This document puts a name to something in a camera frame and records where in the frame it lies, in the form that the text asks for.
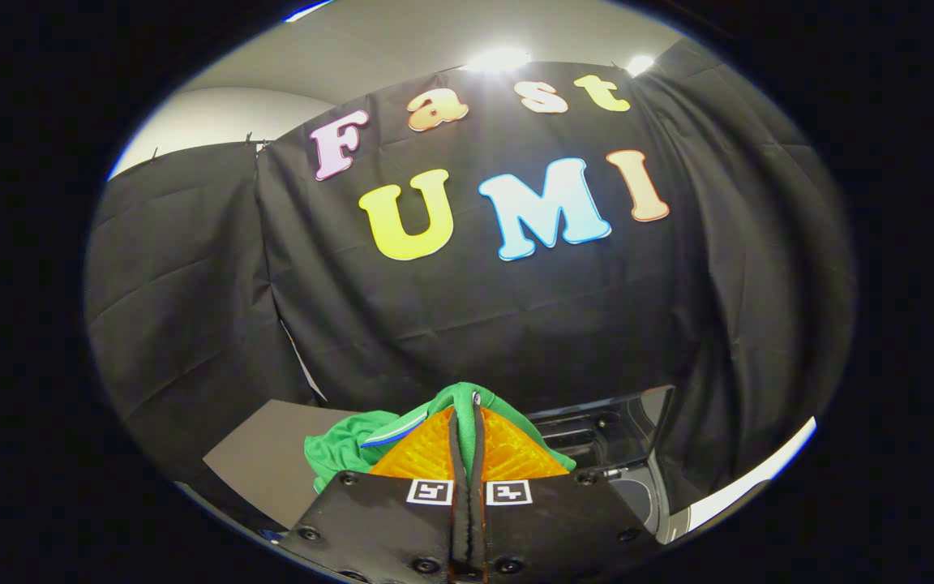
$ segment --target green cloth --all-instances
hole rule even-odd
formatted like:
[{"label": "green cloth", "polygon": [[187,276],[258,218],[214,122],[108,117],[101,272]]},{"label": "green cloth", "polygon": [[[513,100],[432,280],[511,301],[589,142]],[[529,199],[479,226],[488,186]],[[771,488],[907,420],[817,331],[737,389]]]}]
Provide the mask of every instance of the green cloth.
[{"label": "green cloth", "polygon": [[507,421],[520,428],[530,439],[535,440],[535,443],[542,446],[568,472],[575,469],[575,461],[547,447],[533,423],[518,410],[514,410],[511,404],[481,385],[460,382],[442,389],[433,400],[420,404],[408,414],[397,415],[382,410],[367,411],[364,414],[350,415],[345,420],[341,420],[325,435],[305,437],[305,458],[308,465],[318,475],[312,487],[315,487],[316,492],[322,492],[334,475],[342,470],[370,472],[375,463],[392,450],[399,440],[431,415],[449,406],[456,408],[456,420],[459,422],[460,456],[464,469],[467,470],[467,480],[470,480],[471,468],[474,465],[475,432],[472,400],[475,393],[481,397],[482,407],[507,418]]}]

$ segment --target ceiling light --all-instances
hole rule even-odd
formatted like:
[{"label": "ceiling light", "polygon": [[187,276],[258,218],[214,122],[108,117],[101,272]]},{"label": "ceiling light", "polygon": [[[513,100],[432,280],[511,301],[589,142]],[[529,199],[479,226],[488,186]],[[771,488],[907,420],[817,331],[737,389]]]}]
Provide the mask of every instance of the ceiling light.
[{"label": "ceiling light", "polygon": [[515,67],[523,66],[530,60],[531,55],[522,51],[522,49],[493,49],[474,57],[462,69],[467,71],[509,71],[515,69]]},{"label": "ceiling light", "polygon": [[315,11],[316,8],[322,7],[323,4],[329,4],[329,3],[333,2],[333,1],[334,1],[334,0],[326,0],[325,2],[320,2],[319,4],[315,4],[314,6],[309,6],[309,7],[307,7],[307,8],[302,8],[300,11],[295,12],[295,14],[290,15],[289,18],[286,19],[286,22],[293,22],[293,21],[296,21],[296,19],[301,19],[302,16],[307,15],[308,12]]},{"label": "ceiling light", "polygon": [[644,73],[644,71],[648,70],[648,67],[651,67],[653,64],[655,64],[655,59],[653,59],[653,57],[637,55],[629,62],[629,66],[626,66],[626,71],[629,71],[629,74],[633,77],[637,77],[637,75]]}]

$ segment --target letter m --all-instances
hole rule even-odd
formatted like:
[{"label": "letter m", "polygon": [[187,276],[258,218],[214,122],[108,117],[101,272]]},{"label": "letter m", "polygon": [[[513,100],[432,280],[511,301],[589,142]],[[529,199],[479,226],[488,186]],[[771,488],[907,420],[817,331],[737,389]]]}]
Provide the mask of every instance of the letter m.
[{"label": "letter m", "polygon": [[527,225],[546,247],[557,243],[560,216],[564,215],[564,241],[584,243],[611,233],[611,224],[600,218],[589,194],[580,158],[561,158],[547,166],[542,196],[514,174],[501,174],[478,185],[478,192],[492,200],[503,232],[499,258],[504,261],[527,258],[535,252],[535,243],[525,237]]}]

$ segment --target black backdrop curtain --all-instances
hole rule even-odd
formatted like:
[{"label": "black backdrop curtain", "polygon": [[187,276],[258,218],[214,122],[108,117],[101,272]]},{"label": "black backdrop curtain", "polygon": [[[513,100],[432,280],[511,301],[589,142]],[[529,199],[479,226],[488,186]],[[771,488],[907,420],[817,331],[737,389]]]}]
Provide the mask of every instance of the black backdrop curtain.
[{"label": "black backdrop curtain", "polygon": [[[573,84],[585,75],[615,82],[630,110],[599,107]],[[568,111],[525,109],[522,80],[555,86]],[[470,111],[414,132],[405,104],[432,88]],[[356,110],[370,122],[352,166],[316,181],[308,134]],[[670,215],[633,220],[605,160],[618,149],[645,153]],[[585,162],[611,235],[501,260],[478,185],[514,174],[542,193],[564,158]],[[399,185],[401,223],[420,233],[429,214],[409,181],[434,169],[449,174],[451,239],[387,258],[360,197]],[[249,144],[172,152],[108,182],[93,225],[97,365],[176,480],[204,476],[200,458],[270,398],[401,412],[469,380],[530,411],[675,384],[657,444],[675,512],[819,414],[851,337],[840,193],[800,130],[690,41],[636,79],[579,63],[445,71],[338,106],[257,156]]]}]

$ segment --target blue stripe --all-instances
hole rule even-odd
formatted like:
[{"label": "blue stripe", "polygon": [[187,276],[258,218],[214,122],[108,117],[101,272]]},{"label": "blue stripe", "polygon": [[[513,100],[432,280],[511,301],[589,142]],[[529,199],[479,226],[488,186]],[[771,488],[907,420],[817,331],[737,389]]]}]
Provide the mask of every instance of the blue stripe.
[{"label": "blue stripe", "polygon": [[360,444],[359,448],[368,448],[368,447],[371,447],[371,446],[381,446],[381,444],[390,444],[390,443],[392,443],[393,441],[398,441],[398,440],[404,439],[405,435],[408,435],[408,433],[410,433],[410,432],[412,432],[413,430],[415,430],[416,427],[418,427],[418,426],[419,426],[420,424],[422,424],[422,423],[423,423],[423,420],[420,420],[419,422],[417,422],[416,424],[414,424],[411,428],[405,429],[405,432],[397,433],[397,435],[395,435],[395,436],[386,437],[386,439],[384,439],[384,440],[380,440],[380,441],[371,441],[370,443],[367,443],[366,441],[364,441],[364,443]]}]

